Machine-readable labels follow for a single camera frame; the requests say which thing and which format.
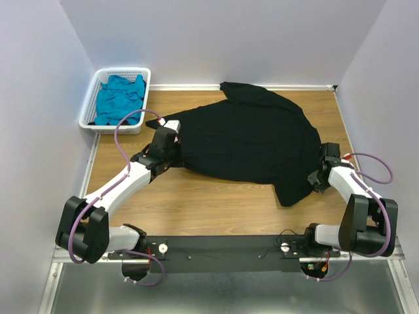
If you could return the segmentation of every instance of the white plastic basket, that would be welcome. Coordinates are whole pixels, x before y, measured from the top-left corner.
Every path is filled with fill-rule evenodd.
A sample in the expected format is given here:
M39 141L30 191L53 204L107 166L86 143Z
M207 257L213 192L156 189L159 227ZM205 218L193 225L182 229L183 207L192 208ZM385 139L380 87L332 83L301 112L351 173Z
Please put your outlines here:
M93 122L96 117L96 98L98 92L101 90L101 84L107 84L111 75L119 75L131 82L135 82L137 75L143 75L145 81L145 94L142 109L147 106L147 98L149 97L151 72L145 67L109 67L107 69L100 69L94 73L92 82L84 99L79 124L84 129L91 129L99 134L112 134L115 132L116 126L89 126L89 122ZM144 113L141 113L139 122L133 126L121 126L118 134L138 134L141 131L141 125L144 121Z

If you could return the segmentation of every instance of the teal cloth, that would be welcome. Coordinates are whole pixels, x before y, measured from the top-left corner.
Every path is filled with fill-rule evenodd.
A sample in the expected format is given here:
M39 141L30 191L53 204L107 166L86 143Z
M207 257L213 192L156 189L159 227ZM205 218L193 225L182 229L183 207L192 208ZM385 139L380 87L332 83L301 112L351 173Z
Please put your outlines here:
M143 107L145 82L141 74L134 83L127 78L111 75L107 84L101 85L96 100L97 117L94 119L97 126L116 126L128 113ZM130 125L137 124L141 114L133 114L126 121Z

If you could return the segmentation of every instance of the black shirt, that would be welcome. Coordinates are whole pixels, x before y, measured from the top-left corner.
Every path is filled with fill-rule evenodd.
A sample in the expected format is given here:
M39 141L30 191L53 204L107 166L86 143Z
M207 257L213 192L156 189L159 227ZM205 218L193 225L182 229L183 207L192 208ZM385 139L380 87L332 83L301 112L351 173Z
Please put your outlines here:
M273 184L291 206L312 191L319 134L302 109L265 88L224 82L226 100L164 117L181 122L181 160L193 171L233 181ZM156 120L146 122L157 128Z

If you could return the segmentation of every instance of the wall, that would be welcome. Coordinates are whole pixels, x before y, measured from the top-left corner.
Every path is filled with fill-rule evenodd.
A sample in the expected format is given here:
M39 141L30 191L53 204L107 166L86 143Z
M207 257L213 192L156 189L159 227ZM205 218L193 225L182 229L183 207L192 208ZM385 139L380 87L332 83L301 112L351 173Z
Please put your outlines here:
M0 0L0 69L0 312L37 313L92 146L77 120L93 67L57 1Z
M395 180L376 186L399 204L399 234L406 267L419 296L419 5L388 0L337 89L338 102L355 150L383 157ZM361 160L377 177L386 172Z
M61 0L96 69L153 84L338 84L385 0Z

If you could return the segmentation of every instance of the wooden table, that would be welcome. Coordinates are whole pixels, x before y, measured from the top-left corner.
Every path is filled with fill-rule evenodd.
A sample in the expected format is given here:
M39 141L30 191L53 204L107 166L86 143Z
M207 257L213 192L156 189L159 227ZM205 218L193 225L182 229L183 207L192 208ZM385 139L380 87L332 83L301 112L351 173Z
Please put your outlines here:
M294 101L322 142L340 144L350 152L340 113L332 92L281 91ZM161 115L207 105L224 99L220 91L150 92L148 109ZM145 121L154 117L146 114ZM143 125L139 135L120 135L128 156L151 142L154 130ZM113 136L102 135L88 192L112 179L124 167ZM290 228L303 232L311 222L340 224L345 203L336 190L311 193L292 207L282 207L272 185L215 179L187 169L170 169L132 196L112 217L111 225L130 223L154 236L278 234Z

